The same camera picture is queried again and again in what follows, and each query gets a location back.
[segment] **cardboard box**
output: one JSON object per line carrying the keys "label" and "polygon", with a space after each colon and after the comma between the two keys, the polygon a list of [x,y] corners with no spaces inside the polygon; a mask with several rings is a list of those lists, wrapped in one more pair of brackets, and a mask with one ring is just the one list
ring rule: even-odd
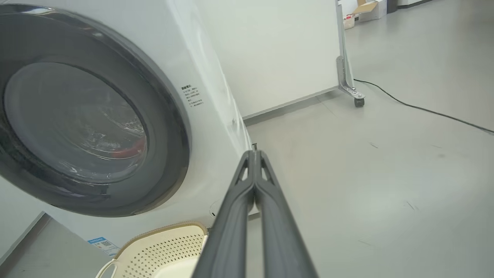
{"label": "cardboard box", "polygon": [[358,7],[353,11],[355,15],[358,15],[359,21],[369,21],[379,19],[386,15],[387,0],[357,0]]}

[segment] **white plastic basket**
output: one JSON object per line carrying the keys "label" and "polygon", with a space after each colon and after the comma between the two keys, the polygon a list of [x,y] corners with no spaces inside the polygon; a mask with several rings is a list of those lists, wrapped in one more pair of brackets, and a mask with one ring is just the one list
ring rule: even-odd
{"label": "white plastic basket", "polygon": [[343,28],[346,30],[353,26],[355,26],[355,17],[352,14],[349,14],[343,19]]}
{"label": "white plastic basket", "polygon": [[189,278],[207,239],[197,222],[179,223],[135,237],[98,272],[115,266],[112,278]]}

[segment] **front-load washing machine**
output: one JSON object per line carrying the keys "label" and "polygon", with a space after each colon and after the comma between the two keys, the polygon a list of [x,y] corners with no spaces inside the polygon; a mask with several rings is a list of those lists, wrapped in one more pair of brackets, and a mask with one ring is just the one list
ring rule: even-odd
{"label": "front-load washing machine", "polygon": [[0,38],[3,177],[109,255],[212,225],[250,139],[190,1],[7,1]]}

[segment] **gray floor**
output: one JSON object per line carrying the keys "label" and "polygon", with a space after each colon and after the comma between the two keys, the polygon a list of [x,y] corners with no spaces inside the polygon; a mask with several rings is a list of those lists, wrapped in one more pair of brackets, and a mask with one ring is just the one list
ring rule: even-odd
{"label": "gray floor", "polygon": [[[357,24],[355,78],[494,129],[493,12],[489,0],[433,0]],[[331,92],[248,127],[320,276],[494,277],[494,137],[357,87],[363,108]],[[248,276],[260,277],[259,220],[248,245]],[[106,260],[51,223],[8,277],[92,277]]]}

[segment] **warning label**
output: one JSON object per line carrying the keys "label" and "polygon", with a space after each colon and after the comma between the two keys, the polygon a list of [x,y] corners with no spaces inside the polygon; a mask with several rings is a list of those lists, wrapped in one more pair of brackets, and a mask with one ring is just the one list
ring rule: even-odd
{"label": "warning label", "polygon": [[120,251],[120,248],[116,247],[113,243],[109,242],[104,237],[88,240],[87,242],[103,250],[103,252],[105,252],[109,256],[115,256],[118,251]]}
{"label": "warning label", "polygon": [[204,104],[203,98],[201,97],[201,93],[199,93],[197,87],[193,87],[192,85],[186,85],[182,87],[182,93],[185,95],[189,107],[196,107],[201,104]]}

